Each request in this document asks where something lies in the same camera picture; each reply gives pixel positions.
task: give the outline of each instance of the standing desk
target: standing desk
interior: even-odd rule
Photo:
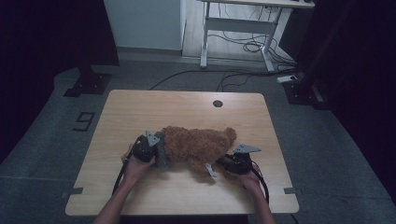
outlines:
[[[222,101],[222,107],[215,107]],[[232,127],[237,138],[230,148],[247,144],[262,149],[251,154],[262,170],[273,213],[296,213],[292,188],[276,133],[264,98],[258,93],[194,91],[112,91],[78,174],[75,189],[65,208],[69,216],[95,216],[111,197],[121,168],[120,155],[149,130],[168,125],[187,129],[224,130]],[[187,163],[168,170],[151,167],[126,200],[123,215],[244,215],[253,214],[248,192],[238,180],[200,176]]]
[[[264,58],[265,65],[269,72],[274,72],[274,66],[271,62],[271,55],[269,54],[269,48],[274,38],[277,24],[279,22],[282,9],[284,7],[291,8],[314,8],[313,2],[306,3],[303,0],[299,2],[291,0],[199,0],[207,3],[205,13],[205,26],[204,26],[204,42],[201,49],[201,67],[206,68],[207,60],[207,32],[213,31],[230,31],[239,33],[252,33],[268,35],[264,48],[261,53]],[[248,20],[236,20],[236,19],[225,19],[225,18],[211,18],[209,15],[210,3],[228,3],[238,5],[254,5],[254,6],[268,6],[268,7],[279,7],[276,13],[276,17],[273,21],[248,21]]]

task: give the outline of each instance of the table leg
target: table leg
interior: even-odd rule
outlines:
[[[205,25],[204,25],[204,42],[201,46],[201,68],[206,68],[207,60],[207,21],[209,20],[210,3],[206,6]]]
[[[276,27],[279,23],[279,18],[280,18],[280,14],[282,13],[282,9],[283,9],[283,7],[280,7],[279,10],[277,11],[276,17],[275,17],[272,27],[271,27],[270,34],[269,34],[267,40],[265,41],[264,48],[262,48],[262,57],[264,58],[265,65],[267,66],[267,69],[269,72],[275,72],[274,66],[271,62],[272,57],[269,53],[269,48],[270,48],[271,42],[274,38],[274,34],[276,31]]]

